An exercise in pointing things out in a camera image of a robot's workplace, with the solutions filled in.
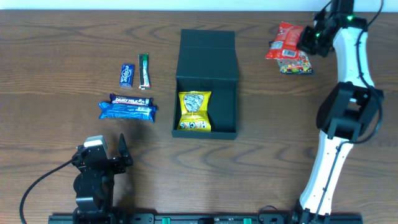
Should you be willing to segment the red candy bag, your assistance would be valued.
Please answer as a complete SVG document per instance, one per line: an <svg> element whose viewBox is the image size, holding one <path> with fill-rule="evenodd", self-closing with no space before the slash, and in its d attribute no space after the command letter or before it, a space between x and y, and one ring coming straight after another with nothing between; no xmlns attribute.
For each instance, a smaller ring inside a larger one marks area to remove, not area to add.
<svg viewBox="0 0 398 224"><path fill-rule="evenodd" d="M275 39L271 42L266 59L299 59L299 42L303 26L295 26L288 22L281 22Z"/></svg>

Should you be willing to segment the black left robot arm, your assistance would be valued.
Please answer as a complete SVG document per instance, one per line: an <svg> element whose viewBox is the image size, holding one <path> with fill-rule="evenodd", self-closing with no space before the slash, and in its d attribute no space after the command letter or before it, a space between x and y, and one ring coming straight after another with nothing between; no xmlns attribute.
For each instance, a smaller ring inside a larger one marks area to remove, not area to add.
<svg viewBox="0 0 398 224"><path fill-rule="evenodd" d="M72 164L80 171L73 183L77 209L73 223L128 223L128 216L113 206L114 176L133 165L124 135L118 143L118 157L107 158L102 135L92 136L77 147Z"/></svg>

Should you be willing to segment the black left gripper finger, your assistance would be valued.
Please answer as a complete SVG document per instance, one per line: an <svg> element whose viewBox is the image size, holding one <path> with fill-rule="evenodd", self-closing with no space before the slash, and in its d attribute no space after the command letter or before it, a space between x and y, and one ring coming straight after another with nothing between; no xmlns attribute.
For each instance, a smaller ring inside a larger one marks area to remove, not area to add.
<svg viewBox="0 0 398 224"><path fill-rule="evenodd" d="M131 157L131 154L129 152L129 149L127 148L127 144L124 138L124 134L121 133L119 137L119 144L118 144L118 151L121 156L121 159L124 162L125 166L132 166L133 165L133 159Z"/></svg>
<svg viewBox="0 0 398 224"><path fill-rule="evenodd" d="M88 137L83 145L84 147L102 146L104 149L108 148L103 135Z"/></svg>

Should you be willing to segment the black Haribo gummy bag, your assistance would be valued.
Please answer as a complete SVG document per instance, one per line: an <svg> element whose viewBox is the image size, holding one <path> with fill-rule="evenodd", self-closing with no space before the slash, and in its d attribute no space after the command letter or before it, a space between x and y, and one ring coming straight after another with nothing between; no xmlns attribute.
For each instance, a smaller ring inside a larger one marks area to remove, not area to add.
<svg viewBox="0 0 398 224"><path fill-rule="evenodd" d="M285 75L312 75L313 68L305 52L300 51L298 59L277 59L279 71Z"/></svg>

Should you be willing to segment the yellow Hacks candy bag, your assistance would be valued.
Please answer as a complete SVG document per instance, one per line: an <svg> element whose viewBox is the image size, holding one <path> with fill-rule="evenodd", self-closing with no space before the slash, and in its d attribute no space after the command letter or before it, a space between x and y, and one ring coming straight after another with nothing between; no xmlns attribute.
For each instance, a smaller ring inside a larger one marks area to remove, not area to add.
<svg viewBox="0 0 398 224"><path fill-rule="evenodd" d="M210 132L208 117L210 91L179 92L181 117L177 129L181 131Z"/></svg>

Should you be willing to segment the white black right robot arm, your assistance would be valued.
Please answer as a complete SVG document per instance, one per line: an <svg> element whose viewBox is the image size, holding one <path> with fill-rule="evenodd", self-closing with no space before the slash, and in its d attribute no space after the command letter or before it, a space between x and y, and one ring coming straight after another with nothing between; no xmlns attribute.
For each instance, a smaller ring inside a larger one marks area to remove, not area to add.
<svg viewBox="0 0 398 224"><path fill-rule="evenodd" d="M320 130L315 163L305 190L287 223L361 223L360 215L334 215L333 194L353 146L370 140L383 119L382 90L374 86L366 42L371 21L355 16L354 2L332 0L329 11L315 14L304 28L297 48L325 57L334 50L338 83L317 113Z"/></svg>

